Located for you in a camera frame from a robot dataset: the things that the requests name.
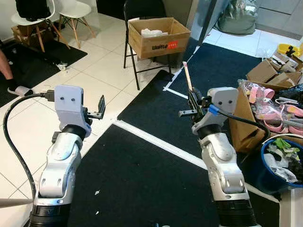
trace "yellow container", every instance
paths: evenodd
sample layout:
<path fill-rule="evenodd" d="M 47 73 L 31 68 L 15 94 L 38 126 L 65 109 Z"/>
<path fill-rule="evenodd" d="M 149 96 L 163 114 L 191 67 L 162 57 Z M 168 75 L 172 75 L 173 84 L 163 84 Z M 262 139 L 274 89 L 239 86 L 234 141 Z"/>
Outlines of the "yellow container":
<path fill-rule="evenodd" d="M 286 52 L 289 51 L 288 48 L 290 46 L 291 45 L 289 45 L 289 44 L 279 44 L 279 46 L 278 46 L 278 52 L 286 54 Z M 293 55 L 299 58 L 303 54 L 303 43 L 300 45 L 300 47 L 296 47 L 296 46 L 293 46 L 293 47 L 294 47 L 293 50 L 295 51 L 293 53 Z"/>

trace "black floor mat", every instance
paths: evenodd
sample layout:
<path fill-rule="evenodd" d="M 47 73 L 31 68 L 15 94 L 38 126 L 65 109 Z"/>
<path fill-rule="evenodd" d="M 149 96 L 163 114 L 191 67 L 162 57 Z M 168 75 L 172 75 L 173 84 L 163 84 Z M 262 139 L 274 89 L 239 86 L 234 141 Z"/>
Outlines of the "black floor mat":
<path fill-rule="evenodd" d="M 17 54 L 12 53 L 12 49 L 16 49 Z M 69 50 L 66 45 L 53 41 L 45 44 L 45 52 L 48 55 L 60 59 L 62 62 L 73 64 L 77 60 L 83 58 L 87 53 L 71 47 Z M 56 74 L 60 70 L 49 62 L 38 57 L 34 51 L 16 44 L 4 51 L 7 58 L 13 61 L 11 69 L 15 80 L 24 86 L 34 87 Z M 7 83 L 4 76 L 0 73 L 0 106 L 10 102 L 16 95 L 7 92 Z"/>
<path fill-rule="evenodd" d="M 198 137 L 191 132 L 189 117 L 178 117 L 179 110 L 187 110 L 187 100 L 163 91 L 165 73 L 158 75 L 118 116 L 123 120 L 186 152 L 201 157 Z"/>
<path fill-rule="evenodd" d="M 260 58 L 204 43 L 188 62 L 188 70 L 192 85 L 206 96 L 213 87 L 238 87 L 237 80 L 245 79 L 260 62 Z M 169 88 L 187 94 L 184 70 Z"/>
<path fill-rule="evenodd" d="M 76 174 L 70 227 L 219 226 L 205 170 L 116 126 Z"/>

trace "blue bucket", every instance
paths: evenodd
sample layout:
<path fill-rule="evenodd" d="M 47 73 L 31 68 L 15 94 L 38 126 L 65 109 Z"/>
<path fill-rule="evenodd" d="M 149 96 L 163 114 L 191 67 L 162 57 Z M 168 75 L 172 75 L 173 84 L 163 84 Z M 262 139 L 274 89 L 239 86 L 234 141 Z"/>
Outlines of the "blue bucket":
<path fill-rule="evenodd" d="M 260 191 L 266 194 L 276 194 L 278 192 L 285 192 L 292 188 L 302 188 L 303 184 L 288 183 L 283 178 L 275 175 L 275 173 L 268 167 L 264 160 L 264 152 L 267 150 L 270 143 L 273 140 L 267 141 L 261 149 L 261 152 L 257 155 L 249 157 L 240 166 L 244 179 L 247 183 L 258 188 Z M 303 161 L 303 147 L 297 143 L 289 140 L 285 140 L 292 147 L 299 148 L 298 156 L 300 161 Z"/>

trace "wall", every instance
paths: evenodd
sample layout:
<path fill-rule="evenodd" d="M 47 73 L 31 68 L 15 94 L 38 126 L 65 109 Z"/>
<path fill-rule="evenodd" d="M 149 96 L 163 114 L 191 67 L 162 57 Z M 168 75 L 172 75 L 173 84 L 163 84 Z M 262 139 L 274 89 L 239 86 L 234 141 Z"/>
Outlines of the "wall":
<path fill-rule="evenodd" d="M 96 6 L 96 0 L 80 0 L 93 7 Z M 14 23 L 10 20 L 11 15 L 16 13 L 16 2 L 15 0 L 0 0 L 0 39 L 2 41 L 13 37 L 11 27 Z"/>

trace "red label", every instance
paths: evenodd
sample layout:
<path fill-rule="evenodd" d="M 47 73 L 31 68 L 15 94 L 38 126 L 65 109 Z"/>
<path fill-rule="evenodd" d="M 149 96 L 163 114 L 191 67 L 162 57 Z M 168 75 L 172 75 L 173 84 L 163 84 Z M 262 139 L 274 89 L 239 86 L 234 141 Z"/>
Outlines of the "red label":
<path fill-rule="evenodd" d="M 172 41 L 169 42 L 167 49 L 172 50 L 172 49 L 176 49 L 177 47 L 178 47 L 178 41 Z"/>

